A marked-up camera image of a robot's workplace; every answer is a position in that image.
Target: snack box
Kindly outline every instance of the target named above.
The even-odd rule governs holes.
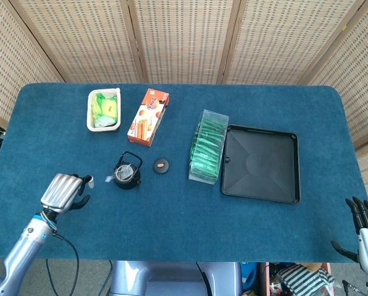
[[[128,131],[130,142],[151,146],[169,104],[169,94],[149,88]]]

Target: plastic container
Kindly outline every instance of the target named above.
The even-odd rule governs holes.
[[[92,116],[92,104],[95,96],[100,93],[105,97],[117,96],[117,123],[111,126],[95,127]],[[121,92],[119,88],[95,89],[88,95],[88,111],[86,115],[86,126],[90,131],[115,131],[121,124]]]
[[[208,184],[217,181],[228,119],[226,115],[203,110],[191,146],[189,179]]]
[[[301,200],[295,133],[230,125],[224,157],[224,194],[289,204]]]

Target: striped cloth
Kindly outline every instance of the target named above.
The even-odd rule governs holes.
[[[323,287],[330,290],[335,282],[324,269],[310,271],[302,265],[282,269],[278,275],[294,296],[311,296]]]

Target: food container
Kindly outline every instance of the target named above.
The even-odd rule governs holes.
[[[111,122],[111,125],[100,126],[101,123],[108,124],[109,122]],[[120,124],[120,89],[95,89],[94,91],[90,92],[90,94],[88,95],[88,112],[86,116],[86,126],[88,127],[88,129],[90,131],[115,131],[120,126]]]
[[[191,145],[189,179],[214,184],[220,173],[229,117],[204,110]]]
[[[169,93],[149,88],[128,131],[130,142],[151,146],[169,104]]]

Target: fabric item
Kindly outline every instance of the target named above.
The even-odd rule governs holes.
[[[305,266],[310,271],[316,271],[322,265],[322,263],[310,263],[310,262],[309,263],[302,262],[302,263],[297,263],[297,264],[300,264],[302,266]]]
[[[294,296],[311,296],[323,287],[329,289],[335,279],[324,269],[311,271],[302,265],[293,265],[279,272],[282,282]]]
[[[117,87],[121,126],[92,133],[86,127],[89,93]],[[127,138],[148,88],[170,94],[151,147]],[[212,186],[188,180],[191,142],[204,109],[228,115],[230,124],[296,133],[302,201],[290,205],[227,196],[220,181]],[[125,150],[143,159],[141,184],[128,191],[104,182]],[[158,157],[170,163],[166,174],[153,170]],[[40,198],[57,173],[94,176],[94,189],[85,191],[91,195],[88,204],[58,217],[59,232],[82,259],[348,261],[330,241],[357,249],[345,198],[366,198],[341,99],[327,86],[25,86],[0,152],[0,257],[41,210]],[[74,254],[50,238],[40,256]]]

